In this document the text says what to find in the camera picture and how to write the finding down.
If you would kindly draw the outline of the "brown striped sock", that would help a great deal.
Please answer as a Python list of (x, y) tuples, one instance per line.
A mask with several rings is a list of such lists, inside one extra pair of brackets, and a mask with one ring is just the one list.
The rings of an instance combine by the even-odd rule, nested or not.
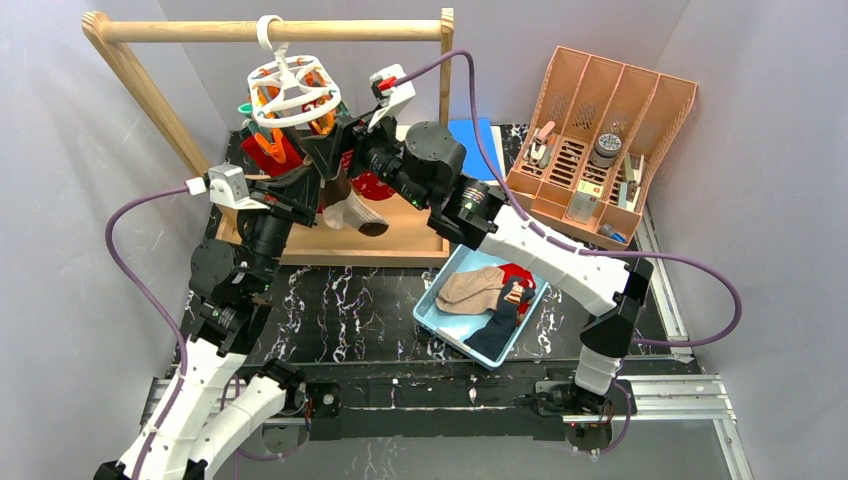
[(389, 229), (385, 218), (356, 195), (343, 174), (324, 183), (320, 201), (323, 221), (331, 229), (349, 226), (368, 237), (381, 236)]

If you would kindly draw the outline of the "white sock hanger with clips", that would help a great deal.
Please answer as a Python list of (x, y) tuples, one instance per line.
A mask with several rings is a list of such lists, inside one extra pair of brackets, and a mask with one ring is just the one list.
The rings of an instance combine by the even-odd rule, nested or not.
[(342, 98), (317, 57), (289, 56), (287, 42), (271, 41), (271, 27), (282, 22), (277, 15), (264, 15), (256, 23), (257, 42), (274, 60), (248, 74), (249, 98), (240, 112), (259, 147), (285, 165), (289, 154), (284, 130), (306, 125), (319, 135), (330, 133)]

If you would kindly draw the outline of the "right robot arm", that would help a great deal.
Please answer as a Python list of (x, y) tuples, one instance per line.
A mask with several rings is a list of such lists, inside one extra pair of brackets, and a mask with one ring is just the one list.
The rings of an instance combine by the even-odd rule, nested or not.
[(330, 132), (298, 144), (325, 181), (344, 169), (369, 172), (418, 210), (442, 238), (499, 257), (571, 296), (591, 318), (580, 332), (578, 366), (564, 394), (567, 409), (602, 412), (644, 308), (653, 266), (582, 249), (536, 222), (501, 187), (463, 173), (465, 147), (437, 122), (419, 122), (404, 138), (390, 117), (343, 116)]

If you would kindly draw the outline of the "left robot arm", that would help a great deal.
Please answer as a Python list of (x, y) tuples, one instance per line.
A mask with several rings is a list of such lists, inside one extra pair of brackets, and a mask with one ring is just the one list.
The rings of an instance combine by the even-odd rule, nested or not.
[(268, 419), (290, 414), (311, 424), (304, 373), (282, 360), (262, 365), (234, 399), (226, 393), (271, 314), (269, 289), (293, 226), (315, 223), (321, 186), (310, 166), (249, 179), (222, 164), (175, 188), (234, 210), (241, 240), (195, 248), (189, 287), (199, 309), (189, 331), (176, 333), (178, 369), (132, 445), (97, 478), (210, 479)]

